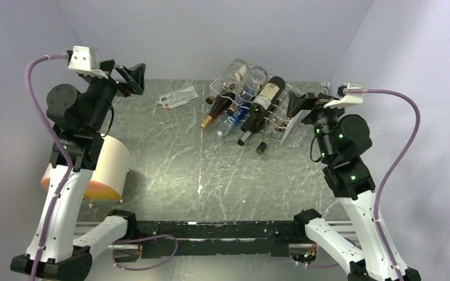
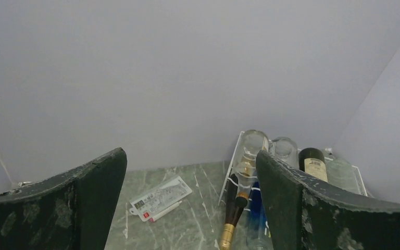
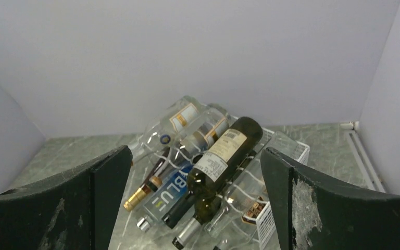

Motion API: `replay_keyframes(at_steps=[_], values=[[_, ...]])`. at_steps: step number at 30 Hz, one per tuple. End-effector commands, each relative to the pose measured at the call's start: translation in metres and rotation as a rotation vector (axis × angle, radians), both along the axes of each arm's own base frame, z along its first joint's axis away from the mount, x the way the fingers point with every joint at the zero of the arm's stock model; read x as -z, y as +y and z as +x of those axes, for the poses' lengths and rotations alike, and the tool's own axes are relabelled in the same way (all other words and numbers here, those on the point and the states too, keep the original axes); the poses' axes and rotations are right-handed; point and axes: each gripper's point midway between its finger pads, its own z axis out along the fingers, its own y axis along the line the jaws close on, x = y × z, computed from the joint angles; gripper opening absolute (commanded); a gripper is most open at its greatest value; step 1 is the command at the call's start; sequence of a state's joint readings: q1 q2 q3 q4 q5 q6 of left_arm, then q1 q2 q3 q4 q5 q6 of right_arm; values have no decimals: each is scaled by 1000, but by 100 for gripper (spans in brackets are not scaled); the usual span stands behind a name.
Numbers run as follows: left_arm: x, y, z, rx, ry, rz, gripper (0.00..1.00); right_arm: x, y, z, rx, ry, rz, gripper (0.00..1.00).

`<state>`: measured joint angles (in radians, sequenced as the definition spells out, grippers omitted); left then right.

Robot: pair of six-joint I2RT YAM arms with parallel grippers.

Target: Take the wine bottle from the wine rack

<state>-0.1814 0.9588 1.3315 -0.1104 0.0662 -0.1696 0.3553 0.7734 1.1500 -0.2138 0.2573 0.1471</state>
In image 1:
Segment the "dark green wine bottle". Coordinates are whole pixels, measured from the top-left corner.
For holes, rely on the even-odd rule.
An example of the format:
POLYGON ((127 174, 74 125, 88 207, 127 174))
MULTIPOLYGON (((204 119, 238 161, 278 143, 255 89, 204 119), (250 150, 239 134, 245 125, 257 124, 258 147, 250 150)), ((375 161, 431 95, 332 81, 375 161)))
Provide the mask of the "dark green wine bottle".
POLYGON ((241 126, 243 132, 250 131, 254 134, 261 130, 264 118, 269 115, 269 107, 278 99, 285 86, 285 80, 279 76, 273 76, 266 83, 250 106, 249 116, 241 126))

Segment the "clear bottle white label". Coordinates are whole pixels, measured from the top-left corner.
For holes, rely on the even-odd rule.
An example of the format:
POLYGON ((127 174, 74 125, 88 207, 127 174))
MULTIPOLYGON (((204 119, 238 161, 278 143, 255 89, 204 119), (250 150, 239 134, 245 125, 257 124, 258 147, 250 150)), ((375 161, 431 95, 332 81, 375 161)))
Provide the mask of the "clear bottle white label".
POLYGON ((249 71, 249 64, 242 59, 234 59, 211 83, 210 94, 216 96, 234 90, 249 71))

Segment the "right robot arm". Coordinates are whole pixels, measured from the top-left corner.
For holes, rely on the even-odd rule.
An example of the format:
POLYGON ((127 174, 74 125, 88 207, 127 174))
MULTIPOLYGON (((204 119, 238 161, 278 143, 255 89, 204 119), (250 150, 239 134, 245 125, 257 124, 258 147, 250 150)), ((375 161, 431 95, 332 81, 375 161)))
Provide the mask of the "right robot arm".
POLYGON ((293 236, 325 250, 349 280, 420 280, 396 249, 379 210, 382 186, 376 186, 361 156, 371 148, 370 129, 359 115, 345 109, 359 105, 367 90, 345 89, 338 97, 290 94, 287 115, 303 110, 304 124, 312 125, 328 187, 338 199, 356 233, 358 246, 335 231, 315 210, 294 217, 293 236))

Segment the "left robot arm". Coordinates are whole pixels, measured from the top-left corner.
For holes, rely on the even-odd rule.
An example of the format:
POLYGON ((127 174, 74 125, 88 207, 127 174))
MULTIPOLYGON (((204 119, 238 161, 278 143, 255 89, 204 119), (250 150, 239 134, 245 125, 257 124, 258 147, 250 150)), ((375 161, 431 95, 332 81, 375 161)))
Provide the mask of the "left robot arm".
POLYGON ((80 92, 70 84, 54 86, 39 111, 53 138, 50 182, 39 225, 28 249, 15 256, 13 272, 32 280, 84 280, 95 258, 114 242, 129 244, 140 238, 134 213, 110 211, 105 220, 80 238, 74 237, 84 193, 98 165, 104 138, 100 129, 113 99, 142 95, 146 65, 133 67, 102 61, 88 87, 80 92))

